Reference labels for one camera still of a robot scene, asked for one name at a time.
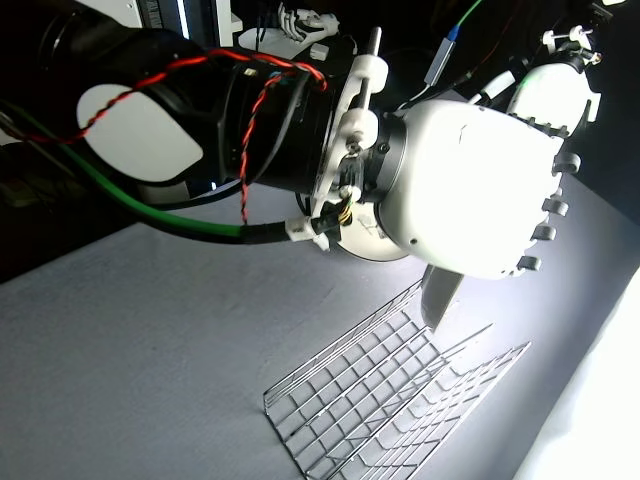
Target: robotic arm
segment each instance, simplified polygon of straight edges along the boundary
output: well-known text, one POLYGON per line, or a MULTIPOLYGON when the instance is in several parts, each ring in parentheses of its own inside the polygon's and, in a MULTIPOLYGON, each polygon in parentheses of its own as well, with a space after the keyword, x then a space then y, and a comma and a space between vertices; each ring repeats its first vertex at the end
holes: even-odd
POLYGON ((583 116, 595 120, 599 101, 585 71, 600 55, 579 27, 545 35, 550 55, 519 82, 506 113, 431 100, 377 115, 371 95, 388 73, 380 29, 336 82, 308 64, 131 30, 71 1, 11 3, 23 23, 1 42, 12 65, 0 77, 2 128, 63 153, 142 221, 205 241, 327 248, 353 228, 357 203, 430 265, 492 279, 535 270, 527 249, 553 239, 549 214, 567 210, 560 178, 579 168, 560 148, 583 116), (241 193, 244 225, 182 219, 118 186, 185 178, 225 185, 210 201, 241 193), (308 195, 311 211, 249 225, 254 182, 308 195))

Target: wire basket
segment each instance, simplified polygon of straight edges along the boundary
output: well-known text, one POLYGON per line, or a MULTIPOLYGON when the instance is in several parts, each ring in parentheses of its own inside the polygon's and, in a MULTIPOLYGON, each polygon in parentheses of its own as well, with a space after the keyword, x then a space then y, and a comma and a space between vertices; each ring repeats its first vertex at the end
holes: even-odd
POLYGON ((451 361, 489 327, 440 351, 405 311, 419 292, 420 282, 265 392, 305 478, 413 478, 529 347, 460 373, 451 361))

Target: gray tabletop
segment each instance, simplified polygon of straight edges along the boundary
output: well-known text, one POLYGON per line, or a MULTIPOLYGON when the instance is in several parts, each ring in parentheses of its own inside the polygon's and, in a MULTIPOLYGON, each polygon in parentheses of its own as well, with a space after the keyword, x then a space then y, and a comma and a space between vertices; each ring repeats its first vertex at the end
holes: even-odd
MULTIPOLYGON (((568 179, 543 270, 465 279, 443 343, 532 348, 420 478, 510 478, 640 263, 640 231, 568 179)), ((237 199, 188 212, 237 220, 237 199)), ((251 193, 252 221, 296 211, 251 193)), ((0 286, 0 480, 295 479, 262 392, 419 279, 311 243, 231 247, 135 225, 0 286)))

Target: white circular base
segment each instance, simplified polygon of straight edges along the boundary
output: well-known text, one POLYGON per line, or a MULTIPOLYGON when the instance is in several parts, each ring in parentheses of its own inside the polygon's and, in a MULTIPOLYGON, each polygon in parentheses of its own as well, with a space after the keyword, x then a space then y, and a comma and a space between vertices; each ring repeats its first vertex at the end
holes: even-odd
POLYGON ((353 222, 342 227, 342 241, 338 245, 352 255, 375 262, 391 262, 408 255, 378 226, 372 203, 354 203, 351 209, 353 222))

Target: metal grid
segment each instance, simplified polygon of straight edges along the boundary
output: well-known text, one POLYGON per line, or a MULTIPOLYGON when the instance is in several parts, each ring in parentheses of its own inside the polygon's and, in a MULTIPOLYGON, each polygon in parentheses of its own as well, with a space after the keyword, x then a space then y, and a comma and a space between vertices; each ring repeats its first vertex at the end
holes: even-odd
POLYGON ((446 350, 405 309, 420 282, 264 394, 264 409, 311 480, 408 480, 526 351, 467 372, 451 360, 488 327, 446 350))

